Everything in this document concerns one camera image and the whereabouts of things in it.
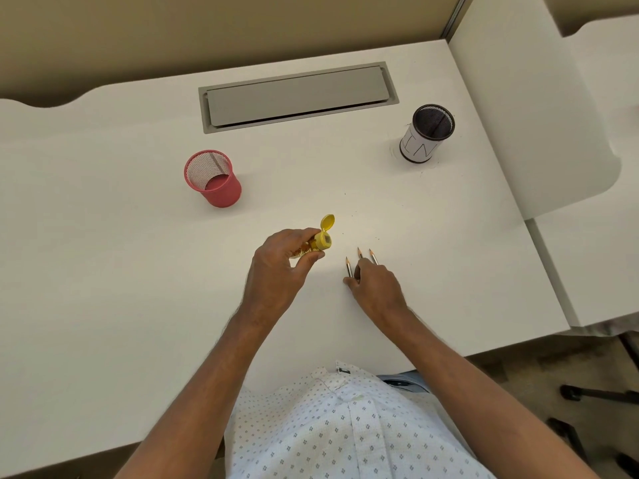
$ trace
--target yellow pencil sharpener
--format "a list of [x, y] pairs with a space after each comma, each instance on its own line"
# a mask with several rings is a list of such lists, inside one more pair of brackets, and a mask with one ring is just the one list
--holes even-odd
[[304, 242], [298, 250], [293, 252], [291, 258], [301, 257], [307, 252], [326, 250], [330, 248], [332, 240], [330, 239], [330, 235], [327, 231], [330, 230], [334, 223], [335, 215], [329, 214], [322, 218], [319, 224], [321, 232], [315, 234], [308, 242]]

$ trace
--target shirt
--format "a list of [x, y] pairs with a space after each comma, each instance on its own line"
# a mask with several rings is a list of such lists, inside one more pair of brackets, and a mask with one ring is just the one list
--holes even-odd
[[272, 394], [243, 388], [224, 435], [227, 477], [494, 477], [433, 394], [395, 389], [345, 363], [336, 368]]

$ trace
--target red mesh pencil holder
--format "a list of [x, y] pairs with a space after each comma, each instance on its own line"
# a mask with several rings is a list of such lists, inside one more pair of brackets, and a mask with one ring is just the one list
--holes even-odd
[[231, 161], [214, 149], [191, 156], [184, 166], [184, 179], [214, 207], [230, 207], [242, 194], [242, 185], [233, 173]]

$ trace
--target tiled floor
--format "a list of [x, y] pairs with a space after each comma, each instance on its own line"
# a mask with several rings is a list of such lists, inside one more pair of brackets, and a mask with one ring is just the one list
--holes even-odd
[[[639, 335], [633, 339], [639, 343]], [[639, 391], [639, 372], [617, 338], [551, 336], [473, 356], [472, 361], [541, 419], [576, 427], [592, 467], [603, 479], [628, 479], [613, 461], [617, 451], [639, 459], [639, 406], [584, 398], [563, 400], [558, 387]], [[71, 460], [12, 479], [108, 479], [135, 444]], [[224, 476], [218, 459], [212, 478]]]

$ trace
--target yellow cap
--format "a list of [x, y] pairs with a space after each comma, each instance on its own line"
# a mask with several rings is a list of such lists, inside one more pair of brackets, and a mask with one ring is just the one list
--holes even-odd
[[318, 234], [315, 234], [315, 245], [317, 246], [318, 250], [326, 250], [330, 247], [331, 244], [332, 240], [330, 239], [330, 235], [328, 235], [326, 232], [322, 231]]
[[335, 215], [329, 213], [327, 216], [321, 219], [319, 227], [324, 232], [327, 232], [334, 225], [334, 223], [335, 223]]

